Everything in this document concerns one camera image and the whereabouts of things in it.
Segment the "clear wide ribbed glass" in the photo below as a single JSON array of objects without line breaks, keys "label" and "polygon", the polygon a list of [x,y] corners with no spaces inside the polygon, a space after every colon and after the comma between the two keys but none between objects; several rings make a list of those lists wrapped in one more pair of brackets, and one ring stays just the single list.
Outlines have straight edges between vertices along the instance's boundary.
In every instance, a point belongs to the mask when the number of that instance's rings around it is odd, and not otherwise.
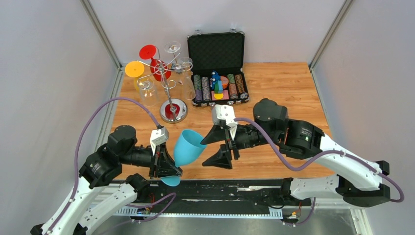
[{"label": "clear wide ribbed glass", "polygon": [[141,78],[137,81],[141,102],[146,106],[154,106],[158,102],[157,88],[152,78]]}]

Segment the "clear glass at rack back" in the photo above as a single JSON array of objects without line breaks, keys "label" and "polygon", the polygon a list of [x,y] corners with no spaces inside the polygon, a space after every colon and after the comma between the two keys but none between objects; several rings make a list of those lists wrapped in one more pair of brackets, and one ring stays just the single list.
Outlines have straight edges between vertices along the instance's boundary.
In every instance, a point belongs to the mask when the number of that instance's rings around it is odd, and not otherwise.
[{"label": "clear glass at rack back", "polygon": [[171,42],[167,43],[164,46],[164,51],[167,52],[167,53],[169,53],[169,54],[172,54],[173,55],[173,60],[171,61],[171,64],[172,63],[179,64],[179,62],[178,62],[178,56],[181,53],[181,43],[180,42],[171,41]]}]

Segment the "clear champagne flute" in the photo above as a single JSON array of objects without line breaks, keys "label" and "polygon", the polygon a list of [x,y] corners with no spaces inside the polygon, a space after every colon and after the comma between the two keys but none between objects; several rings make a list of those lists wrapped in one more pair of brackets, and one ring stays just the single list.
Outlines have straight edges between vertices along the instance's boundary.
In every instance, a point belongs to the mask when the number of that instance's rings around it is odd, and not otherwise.
[{"label": "clear champagne flute", "polygon": [[193,82],[191,80],[192,76],[192,68],[193,68],[193,61],[190,57],[181,57],[179,59],[179,65],[181,66],[183,77],[181,79],[183,92],[184,92],[184,99],[192,100],[195,98],[195,88]]}]

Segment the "black poker chip case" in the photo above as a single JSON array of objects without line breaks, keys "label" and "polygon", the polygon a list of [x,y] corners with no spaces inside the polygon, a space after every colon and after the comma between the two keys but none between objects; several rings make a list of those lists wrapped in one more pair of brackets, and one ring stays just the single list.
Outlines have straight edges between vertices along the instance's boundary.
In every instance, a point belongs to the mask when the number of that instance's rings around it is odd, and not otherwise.
[{"label": "black poker chip case", "polygon": [[[243,73],[245,34],[242,31],[189,35],[188,55],[193,61],[192,76],[196,96],[193,106],[205,107],[216,104],[234,105],[250,100]],[[223,89],[229,99],[211,100],[211,72],[221,76]]]}]

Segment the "yellow plastic wine glass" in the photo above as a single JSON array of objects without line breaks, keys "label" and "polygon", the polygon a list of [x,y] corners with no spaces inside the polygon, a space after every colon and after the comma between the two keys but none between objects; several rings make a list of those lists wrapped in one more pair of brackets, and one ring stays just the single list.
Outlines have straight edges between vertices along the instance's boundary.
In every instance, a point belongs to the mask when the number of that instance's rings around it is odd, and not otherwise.
[{"label": "yellow plastic wine glass", "polygon": [[144,64],[140,61],[131,61],[125,66],[125,73],[128,77],[133,78],[133,86],[137,92],[140,91],[138,80],[142,77],[144,70]]}]

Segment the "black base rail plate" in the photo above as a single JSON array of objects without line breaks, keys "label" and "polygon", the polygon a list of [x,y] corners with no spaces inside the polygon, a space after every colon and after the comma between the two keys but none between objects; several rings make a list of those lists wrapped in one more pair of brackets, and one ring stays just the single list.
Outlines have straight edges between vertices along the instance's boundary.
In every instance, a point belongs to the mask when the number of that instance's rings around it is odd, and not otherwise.
[{"label": "black base rail plate", "polygon": [[165,214],[265,215],[273,207],[292,209],[311,205],[311,197],[299,200],[289,195],[289,179],[183,180],[176,187],[153,180],[134,203],[146,205],[175,193]]}]

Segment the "chrome wine glass rack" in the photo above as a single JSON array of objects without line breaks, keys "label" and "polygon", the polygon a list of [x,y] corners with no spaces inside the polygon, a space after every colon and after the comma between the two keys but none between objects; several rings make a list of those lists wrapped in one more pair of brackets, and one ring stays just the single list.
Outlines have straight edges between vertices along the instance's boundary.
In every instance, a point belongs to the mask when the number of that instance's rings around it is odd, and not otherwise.
[{"label": "chrome wine glass rack", "polygon": [[[188,110],[187,110],[186,103],[182,99],[178,98],[178,96],[173,96],[175,92],[179,91],[178,82],[170,78],[171,74],[176,71],[173,71],[171,69],[171,62],[170,63],[164,62],[160,58],[156,60],[159,60],[159,68],[156,69],[156,72],[159,72],[159,71],[161,72],[161,82],[159,82],[159,84],[161,88],[163,88],[167,96],[167,100],[164,101],[160,106],[160,116],[162,120],[167,123],[181,122],[186,118]],[[147,78],[147,77],[152,78],[156,86],[156,83],[158,81],[154,79],[153,74],[151,72],[149,75],[142,76],[141,78]]]}]

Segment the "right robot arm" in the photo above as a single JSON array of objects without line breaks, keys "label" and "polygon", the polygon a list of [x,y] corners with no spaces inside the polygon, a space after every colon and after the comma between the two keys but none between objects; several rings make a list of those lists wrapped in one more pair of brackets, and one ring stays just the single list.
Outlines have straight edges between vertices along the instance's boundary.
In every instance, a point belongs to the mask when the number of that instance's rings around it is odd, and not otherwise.
[{"label": "right robot arm", "polygon": [[277,194],[284,204],[309,198],[341,198],[369,208],[391,200],[391,190],[383,183],[389,174],[386,161],[371,162],[355,156],[337,144],[322,129],[304,121],[290,119],[285,106],[264,98],[253,107],[253,119],[236,118],[229,105],[212,110],[213,127],[201,144],[219,142],[216,154],[203,166],[232,169],[232,160],[242,149],[269,144],[280,161],[291,171],[302,171],[318,163],[333,171],[322,178],[286,178]]}]

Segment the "blue toy car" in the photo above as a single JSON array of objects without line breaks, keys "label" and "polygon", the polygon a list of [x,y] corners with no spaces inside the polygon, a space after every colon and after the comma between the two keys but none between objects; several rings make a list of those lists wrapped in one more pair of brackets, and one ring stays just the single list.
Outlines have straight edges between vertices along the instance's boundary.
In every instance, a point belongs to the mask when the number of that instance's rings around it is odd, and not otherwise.
[{"label": "blue toy car", "polygon": [[211,87],[212,90],[214,90],[217,82],[218,81],[221,81],[221,76],[218,74],[217,71],[213,70],[211,72],[211,79],[210,79],[210,81],[211,81],[210,87]]}]

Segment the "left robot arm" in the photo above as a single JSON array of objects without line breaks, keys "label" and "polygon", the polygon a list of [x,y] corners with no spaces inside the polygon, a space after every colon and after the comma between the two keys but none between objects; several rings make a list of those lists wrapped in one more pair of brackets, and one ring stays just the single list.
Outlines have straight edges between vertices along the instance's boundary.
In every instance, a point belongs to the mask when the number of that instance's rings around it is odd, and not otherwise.
[{"label": "left robot arm", "polygon": [[111,196],[89,208],[93,200],[122,172],[122,165],[149,168],[150,178],[182,176],[166,149],[167,130],[153,131],[156,143],[136,146],[136,130],[122,125],[108,136],[107,143],[86,158],[79,170],[75,193],[70,193],[58,211],[44,224],[35,225],[32,235],[91,235],[117,210],[129,203],[145,202],[150,183],[138,173],[131,175]]}]

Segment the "green blue block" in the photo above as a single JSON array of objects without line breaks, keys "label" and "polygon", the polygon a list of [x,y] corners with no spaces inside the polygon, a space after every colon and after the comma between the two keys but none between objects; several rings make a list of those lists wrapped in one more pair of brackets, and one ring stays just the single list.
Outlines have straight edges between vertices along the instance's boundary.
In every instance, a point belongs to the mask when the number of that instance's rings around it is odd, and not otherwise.
[{"label": "green blue block", "polygon": [[215,94],[223,94],[223,83],[221,80],[215,80],[212,83],[212,89]]}]

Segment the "blue plastic wine glass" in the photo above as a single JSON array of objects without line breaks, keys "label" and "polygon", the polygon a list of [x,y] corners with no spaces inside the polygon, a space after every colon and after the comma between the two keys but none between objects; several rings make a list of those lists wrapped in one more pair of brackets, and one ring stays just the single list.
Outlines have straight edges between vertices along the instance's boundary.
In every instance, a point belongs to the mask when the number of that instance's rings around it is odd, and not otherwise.
[{"label": "blue plastic wine glass", "polygon": [[179,172],[172,176],[161,177],[161,181],[170,187],[176,187],[181,182],[183,175],[182,166],[196,161],[206,148],[202,144],[203,136],[196,131],[185,129],[181,132],[173,151],[174,166]]}]

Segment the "red plastic wine glass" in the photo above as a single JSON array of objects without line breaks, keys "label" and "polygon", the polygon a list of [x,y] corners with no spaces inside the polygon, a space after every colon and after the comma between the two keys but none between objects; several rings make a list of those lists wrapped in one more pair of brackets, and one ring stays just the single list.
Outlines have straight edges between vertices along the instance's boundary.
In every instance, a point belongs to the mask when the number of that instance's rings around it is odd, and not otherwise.
[{"label": "red plastic wine glass", "polygon": [[159,60],[155,59],[155,55],[157,52],[157,47],[154,45],[145,45],[139,51],[139,57],[143,60],[151,60],[150,61],[150,71],[153,74],[155,80],[161,82],[161,72],[156,72],[156,69],[159,68]]}]

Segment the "pink block with yellow disc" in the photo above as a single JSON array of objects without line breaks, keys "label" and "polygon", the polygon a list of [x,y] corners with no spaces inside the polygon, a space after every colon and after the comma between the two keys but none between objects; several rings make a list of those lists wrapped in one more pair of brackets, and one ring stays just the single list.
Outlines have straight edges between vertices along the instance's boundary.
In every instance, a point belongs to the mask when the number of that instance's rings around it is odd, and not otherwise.
[{"label": "pink block with yellow disc", "polygon": [[211,100],[213,101],[217,101],[217,100],[223,101],[223,100],[228,100],[229,98],[230,97],[229,97],[228,90],[223,90],[223,92],[220,94],[217,94],[214,91],[211,91]]}]

